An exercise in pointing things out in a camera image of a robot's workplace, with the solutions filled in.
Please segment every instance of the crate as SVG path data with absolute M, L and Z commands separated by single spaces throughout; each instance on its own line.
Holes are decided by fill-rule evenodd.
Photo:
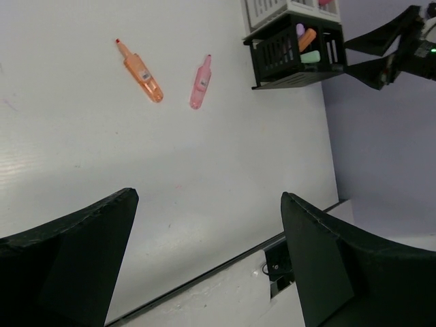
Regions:
M 338 0 L 319 5 L 318 0 L 241 0 L 246 32 L 250 35 L 284 14 L 297 13 L 341 22 Z
M 316 39 L 302 53 L 296 34 L 299 23 L 317 32 Z M 244 44 L 250 47 L 253 60 L 253 89 L 304 87 L 342 74 L 347 65 L 341 25 L 305 15 L 285 14 L 253 33 Z M 320 52 L 320 62 L 301 62 L 301 55 L 315 50 Z

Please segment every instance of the orange marker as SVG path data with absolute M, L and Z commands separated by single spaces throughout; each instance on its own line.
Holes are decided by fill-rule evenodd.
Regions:
M 119 39 L 116 39 L 115 42 L 121 54 L 124 56 L 124 65 L 136 79 L 136 82 L 139 83 L 145 93 L 147 93 L 150 99 L 154 102 L 162 101 L 164 94 L 162 93 L 161 88 L 138 54 L 132 54 Z
M 306 33 L 298 40 L 298 48 L 300 52 L 306 50 L 306 48 L 316 38 L 316 32 L 313 29 L 307 29 Z

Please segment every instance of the gray wall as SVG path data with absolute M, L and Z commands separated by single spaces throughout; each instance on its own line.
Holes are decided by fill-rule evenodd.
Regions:
M 340 0 L 345 39 L 412 4 L 428 1 Z M 404 73 L 374 91 L 339 76 L 323 88 L 339 195 L 353 200 L 356 224 L 386 237 L 436 232 L 436 82 Z

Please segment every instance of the black crate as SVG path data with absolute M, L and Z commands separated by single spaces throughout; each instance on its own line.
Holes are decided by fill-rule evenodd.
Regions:
M 298 23 L 317 32 L 302 53 L 298 49 Z M 250 47 L 253 59 L 253 89 L 304 87 L 342 74 L 347 65 L 341 25 L 320 18 L 286 14 L 250 35 L 244 44 Z M 302 63 L 300 56 L 314 50 L 320 52 L 321 61 Z

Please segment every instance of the white crate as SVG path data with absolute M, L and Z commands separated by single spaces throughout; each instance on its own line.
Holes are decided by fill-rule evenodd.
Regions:
M 338 0 L 320 6 L 318 0 L 241 0 L 247 35 L 286 12 L 341 22 Z

